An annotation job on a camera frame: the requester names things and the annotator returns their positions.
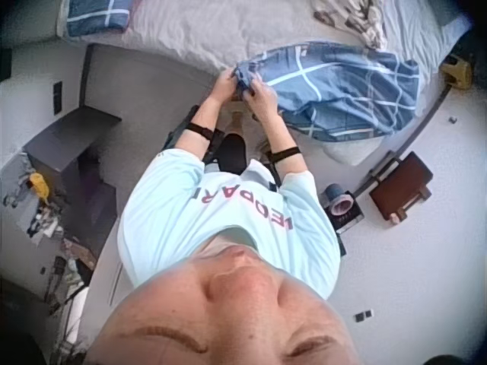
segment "white wall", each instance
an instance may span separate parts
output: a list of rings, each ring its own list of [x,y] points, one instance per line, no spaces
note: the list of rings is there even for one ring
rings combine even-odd
[[[84,46],[61,40],[14,49],[12,76],[0,83],[0,167],[37,133],[78,107],[84,51]],[[63,83],[62,112],[54,116],[53,84],[57,81]],[[3,210],[0,214],[0,274],[42,296],[59,247],[49,240],[35,246],[11,217]],[[42,267],[46,267],[43,276]]]
[[[85,46],[62,40],[13,51],[12,76],[0,83],[0,168],[32,137],[78,107]],[[62,81],[62,112],[53,113],[53,84]]]
[[[432,197],[390,226],[369,194],[343,234],[348,255],[330,302],[366,364],[466,356],[485,329],[486,93],[452,90],[411,150],[433,172]],[[456,116],[458,122],[448,122]],[[353,315],[375,317],[355,323]]]

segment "white cloth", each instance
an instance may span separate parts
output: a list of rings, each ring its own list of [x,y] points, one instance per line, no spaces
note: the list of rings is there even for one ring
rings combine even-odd
[[[289,173],[279,192],[258,161],[237,176],[204,173],[178,149],[159,153],[135,187],[120,220],[119,253],[135,286],[192,255],[228,228],[248,233],[269,264],[326,299],[340,263],[339,246],[309,172]]]

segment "eyebrow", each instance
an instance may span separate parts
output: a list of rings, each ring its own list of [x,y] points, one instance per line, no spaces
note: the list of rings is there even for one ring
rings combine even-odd
[[[201,345],[190,335],[178,331],[174,328],[162,327],[158,325],[151,325],[147,327],[141,327],[129,334],[129,337],[142,337],[142,336],[158,336],[170,338],[171,340],[178,342],[185,348],[190,349],[197,354],[205,354],[208,352],[208,346]]]

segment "mattress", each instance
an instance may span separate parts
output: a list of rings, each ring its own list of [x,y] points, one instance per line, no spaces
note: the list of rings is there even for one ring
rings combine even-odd
[[[60,8],[57,33],[73,40],[66,32],[68,1],[63,0]],[[124,33],[100,33],[74,40],[158,53],[214,75],[263,51],[292,43],[328,40],[363,45],[353,33],[316,21],[315,7],[316,0],[135,0]],[[460,14],[441,26],[428,0],[387,0],[383,11],[386,51],[400,60],[417,61],[420,92],[455,42],[468,31],[469,19]],[[382,140],[346,145],[334,142],[336,146],[326,149],[332,157],[341,149],[337,160],[355,165]],[[347,151],[354,151],[353,158],[344,157]]]

